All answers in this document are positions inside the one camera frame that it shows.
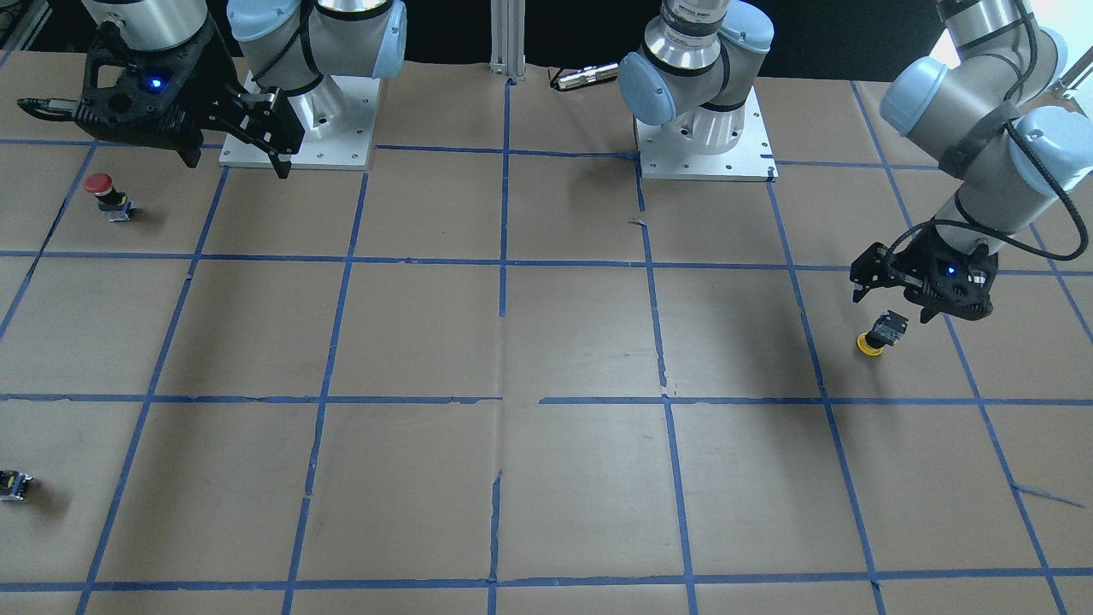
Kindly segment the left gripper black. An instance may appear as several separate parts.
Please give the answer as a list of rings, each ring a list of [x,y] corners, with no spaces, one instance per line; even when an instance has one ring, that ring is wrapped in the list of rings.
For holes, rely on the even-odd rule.
[[[851,262],[851,300],[862,301],[871,289],[902,287],[905,299],[921,308],[919,323],[940,314],[961,318],[961,284],[967,280],[969,255],[953,249],[937,230],[919,232],[900,253],[872,244]]]

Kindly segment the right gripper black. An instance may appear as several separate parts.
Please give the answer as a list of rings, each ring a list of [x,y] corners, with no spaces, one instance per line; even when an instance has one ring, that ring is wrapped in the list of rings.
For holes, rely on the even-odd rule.
[[[212,17],[166,50],[137,50],[124,42],[120,24],[102,23],[81,95],[92,87],[129,92],[141,108],[142,119],[117,144],[171,150],[187,167],[202,157],[204,130],[218,130],[263,152],[278,178],[287,179],[306,133],[282,88],[245,92]]]

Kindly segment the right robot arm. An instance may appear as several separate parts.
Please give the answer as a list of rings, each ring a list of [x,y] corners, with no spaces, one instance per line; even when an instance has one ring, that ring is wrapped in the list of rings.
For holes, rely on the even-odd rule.
[[[171,150],[187,167],[205,132],[219,162],[271,168],[365,170],[384,80],[406,61],[402,1],[231,1],[231,37],[248,62],[236,73],[203,1],[87,1],[96,23],[74,100],[23,98],[40,120],[87,135]]]

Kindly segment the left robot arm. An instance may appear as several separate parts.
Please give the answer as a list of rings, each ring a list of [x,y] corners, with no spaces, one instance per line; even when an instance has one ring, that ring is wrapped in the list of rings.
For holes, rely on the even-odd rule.
[[[1090,172],[1090,120],[1081,113],[1021,106],[1061,74],[1067,48],[1026,1],[940,1],[960,63],[922,57],[891,82],[880,114],[960,186],[897,240],[874,243],[850,267],[853,300],[900,288],[938,314],[979,320],[1003,245],[1072,261],[1090,234],[1070,191]],[[639,50],[618,66],[635,125],[675,129],[700,155],[737,143],[745,102],[775,36],[773,21],[743,1],[663,1]]]

